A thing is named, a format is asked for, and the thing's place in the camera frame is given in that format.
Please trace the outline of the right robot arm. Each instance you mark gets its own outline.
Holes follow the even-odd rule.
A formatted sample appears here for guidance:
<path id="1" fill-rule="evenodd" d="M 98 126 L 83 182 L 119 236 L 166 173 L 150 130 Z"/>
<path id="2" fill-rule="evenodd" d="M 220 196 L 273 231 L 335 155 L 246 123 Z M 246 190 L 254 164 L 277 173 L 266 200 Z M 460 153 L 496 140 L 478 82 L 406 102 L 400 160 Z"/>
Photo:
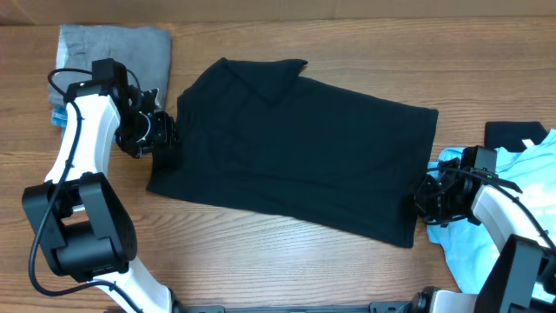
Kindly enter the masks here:
<path id="1" fill-rule="evenodd" d="M 414 192 L 459 291 L 428 287 L 412 312 L 555 310 L 555 154 L 481 146 L 432 165 Z"/>

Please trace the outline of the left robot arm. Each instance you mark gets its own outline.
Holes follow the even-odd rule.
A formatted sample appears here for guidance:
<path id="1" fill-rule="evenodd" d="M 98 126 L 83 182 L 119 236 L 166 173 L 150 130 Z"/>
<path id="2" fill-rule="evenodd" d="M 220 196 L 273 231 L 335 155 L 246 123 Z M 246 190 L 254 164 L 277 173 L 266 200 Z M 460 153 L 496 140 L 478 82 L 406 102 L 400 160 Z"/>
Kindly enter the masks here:
<path id="1" fill-rule="evenodd" d="M 134 224 L 107 179 L 112 144 L 135 159 L 170 148 L 174 119 L 156 108 L 156 90 L 129 83 L 122 63 L 97 60 L 87 73 L 61 94 L 68 121 L 52 169 L 23 192 L 35 233 L 30 282 L 51 297 L 98 288 L 125 312 L 182 312 L 139 259 Z"/>

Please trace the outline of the black t-shirt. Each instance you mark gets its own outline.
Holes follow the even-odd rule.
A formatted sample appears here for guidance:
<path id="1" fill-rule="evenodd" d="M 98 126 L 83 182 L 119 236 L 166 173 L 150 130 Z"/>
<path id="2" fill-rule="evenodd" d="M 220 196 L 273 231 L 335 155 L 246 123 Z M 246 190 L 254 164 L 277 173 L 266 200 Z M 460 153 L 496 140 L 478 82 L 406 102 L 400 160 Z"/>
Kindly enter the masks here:
<path id="1" fill-rule="evenodd" d="M 409 197 L 438 111 L 321 83 L 305 65 L 212 64 L 178 97 L 180 142 L 153 155 L 148 190 L 412 247 Z"/>

